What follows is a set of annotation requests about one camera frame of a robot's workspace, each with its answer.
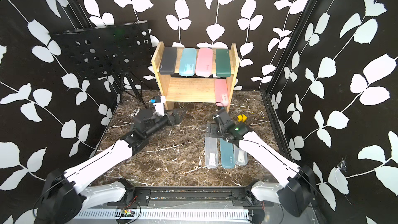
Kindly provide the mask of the teal pencil case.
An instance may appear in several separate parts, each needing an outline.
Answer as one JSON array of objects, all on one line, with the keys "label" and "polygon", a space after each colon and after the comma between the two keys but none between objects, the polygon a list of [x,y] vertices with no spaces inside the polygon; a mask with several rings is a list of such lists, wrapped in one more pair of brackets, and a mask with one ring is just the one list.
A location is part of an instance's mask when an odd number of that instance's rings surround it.
[{"label": "teal pencil case", "polygon": [[221,165],[224,169],[235,167],[234,145],[220,138]]}]

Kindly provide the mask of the pink pencil case shelf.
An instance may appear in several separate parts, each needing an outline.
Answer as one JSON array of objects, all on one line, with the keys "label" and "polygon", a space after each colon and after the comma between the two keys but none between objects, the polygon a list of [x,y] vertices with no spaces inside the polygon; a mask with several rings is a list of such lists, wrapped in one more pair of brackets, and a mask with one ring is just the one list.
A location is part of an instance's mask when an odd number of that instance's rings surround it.
[{"label": "pink pencil case shelf", "polygon": [[214,81],[216,105],[227,107],[229,104],[229,91],[225,79],[216,79]]},{"label": "pink pencil case shelf", "polygon": [[210,48],[200,48],[198,51],[195,74],[201,77],[209,77],[212,74],[213,52]]}]

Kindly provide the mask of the clear frosted pencil case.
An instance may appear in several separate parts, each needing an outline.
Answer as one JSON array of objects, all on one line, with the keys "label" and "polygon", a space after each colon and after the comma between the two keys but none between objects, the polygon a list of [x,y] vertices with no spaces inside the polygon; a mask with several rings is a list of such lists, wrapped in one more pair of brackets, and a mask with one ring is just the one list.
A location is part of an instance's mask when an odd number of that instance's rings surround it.
[{"label": "clear frosted pencil case", "polygon": [[245,166],[248,163],[247,153],[237,146],[234,146],[234,159],[237,166]]}]

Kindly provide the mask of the black pencil case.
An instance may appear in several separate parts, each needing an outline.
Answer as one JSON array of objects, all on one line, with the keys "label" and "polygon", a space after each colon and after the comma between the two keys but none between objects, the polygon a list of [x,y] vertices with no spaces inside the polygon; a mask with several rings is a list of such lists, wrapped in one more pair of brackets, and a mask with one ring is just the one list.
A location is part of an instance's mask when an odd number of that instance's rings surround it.
[{"label": "black pencil case", "polygon": [[175,73],[177,52],[178,50],[175,47],[164,48],[159,66],[159,72],[161,75],[173,75]]}]

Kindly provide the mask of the light blue pencil case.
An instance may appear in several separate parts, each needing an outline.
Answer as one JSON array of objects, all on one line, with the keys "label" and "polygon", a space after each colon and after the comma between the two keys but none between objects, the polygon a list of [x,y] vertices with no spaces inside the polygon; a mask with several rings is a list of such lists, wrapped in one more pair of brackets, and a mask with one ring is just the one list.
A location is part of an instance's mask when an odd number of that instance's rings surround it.
[{"label": "light blue pencil case", "polygon": [[190,77],[195,74],[195,66],[197,62],[197,50],[194,48],[185,48],[182,51],[179,75]]}]

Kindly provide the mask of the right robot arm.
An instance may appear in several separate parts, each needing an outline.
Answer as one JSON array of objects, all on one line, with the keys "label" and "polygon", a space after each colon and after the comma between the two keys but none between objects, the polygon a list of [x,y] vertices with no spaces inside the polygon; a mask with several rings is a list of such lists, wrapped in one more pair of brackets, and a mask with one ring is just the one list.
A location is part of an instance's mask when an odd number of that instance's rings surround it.
[{"label": "right robot arm", "polygon": [[246,202],[252,206],[263,201],[277,203],[292,216],[300,217],[317,192],[314,171],[282,156],[245,123],[235,123],[225,109],[214,113],[212,119],[215,124],[211,133],[250,154],[277,180],[277,183],[259,180],[247,186]]}]

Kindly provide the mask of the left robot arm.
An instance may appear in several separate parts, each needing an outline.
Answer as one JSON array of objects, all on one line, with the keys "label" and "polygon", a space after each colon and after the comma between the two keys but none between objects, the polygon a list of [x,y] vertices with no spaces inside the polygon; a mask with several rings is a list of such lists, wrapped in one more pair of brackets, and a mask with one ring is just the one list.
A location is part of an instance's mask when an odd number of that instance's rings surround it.
[{"label": "left robot arm", "polygon": [[138,154],[156,132],[180,124],[186,112],[182,108],[160,116],[152,109],[141,110],[134,116],[129,132],[109,148],[66,171],[50,172],[33,206],[34,223],[65,224],[84,208],[120,201],[127,190],[125,184],[106,189],[95,189],[90,184],[112,167]]}]

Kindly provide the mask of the wooden two-tier shelf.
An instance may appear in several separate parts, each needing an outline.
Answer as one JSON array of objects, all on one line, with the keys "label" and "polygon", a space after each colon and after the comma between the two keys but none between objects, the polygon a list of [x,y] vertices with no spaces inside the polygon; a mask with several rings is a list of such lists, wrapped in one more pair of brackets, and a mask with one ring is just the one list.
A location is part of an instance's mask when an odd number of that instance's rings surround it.
[{"label": "wooden two-tier shelf", "polygon": [[[216,103],[214,78],[172,77],[171,75],[160,74],[159,67],[164,49],[164,42],[159,42],[152,56],[151,63],[161,95],[165,96],[165,109],[172,110],[176,102]],[[225,79],[229,96],[229,104],[225,106],[227,111],[230,110],[240,63],[235,43],[229,49],[229,56],[231,76]]]}]

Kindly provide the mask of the pink pencil case top shelf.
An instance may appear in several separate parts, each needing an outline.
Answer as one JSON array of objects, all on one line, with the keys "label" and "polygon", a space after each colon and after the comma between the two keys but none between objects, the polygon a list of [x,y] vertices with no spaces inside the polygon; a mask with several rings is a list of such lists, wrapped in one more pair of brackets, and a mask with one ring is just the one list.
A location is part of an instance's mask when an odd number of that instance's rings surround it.
[{"label": "pink pencil case top shelf", "polygon": [[200,48],[198,51],[195,74],[201,77],[209,77],[212,74],[213,52],[210,48]]}]

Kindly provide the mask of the dark green pencil case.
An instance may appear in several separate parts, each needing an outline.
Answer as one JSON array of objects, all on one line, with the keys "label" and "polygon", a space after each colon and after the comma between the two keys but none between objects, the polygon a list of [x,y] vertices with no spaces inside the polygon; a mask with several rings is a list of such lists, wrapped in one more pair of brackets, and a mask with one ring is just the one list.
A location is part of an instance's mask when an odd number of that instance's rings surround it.
[{"label": "dark green pencil case", "polygon": [[227,49],[216,50],[216,76],[217,77],[231,76],[230,55]]}]

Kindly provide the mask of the yellow small block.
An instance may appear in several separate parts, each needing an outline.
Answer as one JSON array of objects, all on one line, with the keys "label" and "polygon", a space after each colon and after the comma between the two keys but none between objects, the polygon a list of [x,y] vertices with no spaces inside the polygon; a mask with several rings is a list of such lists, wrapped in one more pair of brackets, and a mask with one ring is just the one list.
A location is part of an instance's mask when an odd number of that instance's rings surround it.
[{"label": "yellow small block", "polygon": [[246,122],[247,119],[248,117],[245,114],[240,114],[237,116],[238,122]]}]

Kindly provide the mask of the black music stand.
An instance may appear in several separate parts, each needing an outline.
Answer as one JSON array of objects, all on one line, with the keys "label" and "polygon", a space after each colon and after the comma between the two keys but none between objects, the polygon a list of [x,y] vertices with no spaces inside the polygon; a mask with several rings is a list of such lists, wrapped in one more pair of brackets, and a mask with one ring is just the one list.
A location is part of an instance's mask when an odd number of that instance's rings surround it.
[{"label": "black music stand", "polygon": [[126,91],[123,83],[126,79],[133,90],[131,95],[144,102],[142,90],[135,86],[146,86],[143,74],[154,52],[147,20],[77,29],[50,36],[60,46],[61,57],[82,79],[112,75],[119,78],[122,92]]}]

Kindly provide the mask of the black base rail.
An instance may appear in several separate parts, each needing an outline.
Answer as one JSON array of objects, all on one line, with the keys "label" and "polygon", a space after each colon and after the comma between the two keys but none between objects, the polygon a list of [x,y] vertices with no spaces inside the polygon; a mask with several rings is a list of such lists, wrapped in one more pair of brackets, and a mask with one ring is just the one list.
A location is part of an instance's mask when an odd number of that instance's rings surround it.
[{"label": "black base rail", "polygon": [[63,224],[324,224],[315,201],[299,217],[279,203],[250,201],[241,187],[89,187],[81,209],[61,208]]}]

